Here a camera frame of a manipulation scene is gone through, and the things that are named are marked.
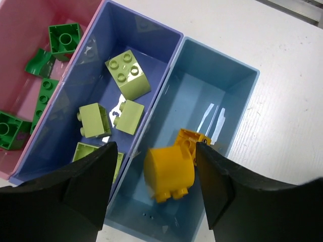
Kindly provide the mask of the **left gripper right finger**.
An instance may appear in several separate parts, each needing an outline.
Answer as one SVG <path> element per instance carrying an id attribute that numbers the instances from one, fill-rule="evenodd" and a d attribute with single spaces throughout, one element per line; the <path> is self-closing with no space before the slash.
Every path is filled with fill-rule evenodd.
<path id="1" fill-rule="evenodd" d="M 203 142 L 196 164 L 216 241 L 322 241 L 322 178 L 301 185 L 271 179 Z"/>

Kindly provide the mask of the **pale lime lego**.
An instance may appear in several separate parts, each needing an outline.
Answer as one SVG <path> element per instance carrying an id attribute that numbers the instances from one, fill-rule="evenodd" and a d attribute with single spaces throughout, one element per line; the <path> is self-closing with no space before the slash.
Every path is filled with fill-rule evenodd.
<path id="1" fill-rule="evenodd" d="M 74 162 L 74 161 L 77 161 L 81 158 L 84 158 L 85 156 L 89 155 L 90 153 L 97 150 L 98 148 L 99 148 L 98 146 L 78 142 L 72 161 Z M 119 170 L 120 170 L 122 162 L 123 162 L 123 157 L 124 157 L 124 153 L 119 152 L 118 157 L 117 157 L 117 164 L 116 164 L 116 169 L 115 169 L 115 173 L 114 173 L 113 183 L 115 183 L 115 181 L 117 179 Z"/>

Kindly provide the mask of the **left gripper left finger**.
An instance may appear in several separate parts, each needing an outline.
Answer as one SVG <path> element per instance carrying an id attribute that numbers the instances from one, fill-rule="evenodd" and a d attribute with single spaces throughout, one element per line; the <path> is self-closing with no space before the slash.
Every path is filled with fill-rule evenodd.
<path id="1" fill-rule="evenodd" d="M 117 164 L 109 142 L 80 160 L 1 188 L 1 241 L 96 241 Z"/>

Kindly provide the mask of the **green printed lego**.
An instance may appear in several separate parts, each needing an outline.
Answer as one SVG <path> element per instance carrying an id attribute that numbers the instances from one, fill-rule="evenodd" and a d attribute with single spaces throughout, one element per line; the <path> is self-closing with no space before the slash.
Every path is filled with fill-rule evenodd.
<path id="1" fill-rule="evenodd" d="M 33 133 L 34 129 L 36 128 L 36 125 L 38 121 L 40 120 L 52 94 L 54 93 L 57 85 L 59 83 L 59 80 L 54 79 L 48 79 L 43 78 L 38 94 L 36 109 L 33 116 L 32 126 L 30 130 L 30 134 Z"/>

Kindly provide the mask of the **small dark green lego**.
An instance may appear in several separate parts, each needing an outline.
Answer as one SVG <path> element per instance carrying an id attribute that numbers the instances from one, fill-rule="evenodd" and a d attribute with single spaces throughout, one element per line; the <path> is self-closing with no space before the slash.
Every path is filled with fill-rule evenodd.
<path id="1" fill-rule="evenodd" d="M 56 58 L 51 52 L 39 48 L 35 56 L 27 63 L 25 71 L 41 78 L 49 78 Z"/>

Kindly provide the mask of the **orange lego brick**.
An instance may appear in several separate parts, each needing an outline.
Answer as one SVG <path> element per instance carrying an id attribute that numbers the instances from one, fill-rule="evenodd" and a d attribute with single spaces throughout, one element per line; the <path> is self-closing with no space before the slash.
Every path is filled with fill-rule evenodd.
<path id="1" fill-rule="evenodd" d="M 193 164 L 196 166 L 196 143 L 203 142 L 210 146 L 211 139 L 206 135 L 188 129 L 180 129 L 174 145 L 185 146 L 190 151 Z"/>

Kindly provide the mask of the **green square lego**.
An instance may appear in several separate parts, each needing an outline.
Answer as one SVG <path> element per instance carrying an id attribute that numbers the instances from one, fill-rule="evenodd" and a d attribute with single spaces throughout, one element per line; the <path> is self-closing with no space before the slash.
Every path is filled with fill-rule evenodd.
<path id="1" fill-rule="evenodd" d="M 48 33 L 52 55 L 61 62 L 68 62 L 83 35 L 79 23 L 51 25 Z"/>

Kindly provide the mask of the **orange flower print lego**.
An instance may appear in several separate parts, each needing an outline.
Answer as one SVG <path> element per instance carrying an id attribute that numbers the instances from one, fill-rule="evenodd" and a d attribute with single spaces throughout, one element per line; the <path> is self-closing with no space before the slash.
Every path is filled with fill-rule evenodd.
<path id="1" fill-rule="evenodd" d="M 192 155 L 180 145 L 148 149 L 143 172 L 150 196 L 158 203 L 187 195 L 195 180 Z"/>

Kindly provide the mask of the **lime lego brick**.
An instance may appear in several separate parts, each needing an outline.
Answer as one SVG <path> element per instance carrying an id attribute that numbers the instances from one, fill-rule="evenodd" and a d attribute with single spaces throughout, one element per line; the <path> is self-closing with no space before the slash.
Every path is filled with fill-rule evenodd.
<path id="1" fill-rule="evenodd" d="M 125 99 L 133 101 L 151 91 L 147 76 L 130 49 L 107 60 L 105 65 Z"/>
<path id="2" fill-rule="evenodd" d="M 126 100 L 121 103 L 119 110 L 121 114 L 114 120 L 116 129 L 130 135 L 135 135 L 143 116 L 144 105 Z"/>
<path id="3" fill-rule="evenodd" d="M 83 137 L 100 138 L 112 134 L 106 109 L 99 103 L 79 107 L 77 119 L 82 123 L 80 133 Z"/>

